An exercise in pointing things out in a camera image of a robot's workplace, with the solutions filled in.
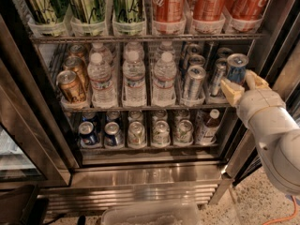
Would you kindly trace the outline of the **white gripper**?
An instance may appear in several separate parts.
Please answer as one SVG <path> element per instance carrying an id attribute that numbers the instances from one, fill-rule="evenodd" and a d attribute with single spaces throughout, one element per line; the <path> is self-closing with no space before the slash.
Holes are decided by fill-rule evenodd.
<path id="1" fill-rule="evenodd" d="M 270 141 L 291 130 L 299 129 L 286 110 L 280 95 L 270 90 L 269 83 L 254 71 L 246 70 L 246 82 L 250 90 L 223 78 L 221 90 L 255 141 Z"/>

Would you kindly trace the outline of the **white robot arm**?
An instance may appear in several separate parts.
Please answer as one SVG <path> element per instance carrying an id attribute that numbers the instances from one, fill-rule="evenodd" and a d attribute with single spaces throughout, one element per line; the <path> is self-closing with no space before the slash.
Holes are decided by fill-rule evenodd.
<path id="1" fill-rule="evenodd" d="M 262 166 L 279 191 L 300 195 L 300 127 L 280 95 L 255 72 L 246 72 L 247 87 L 223 78 L 220 87 L 255 140 Z"/>

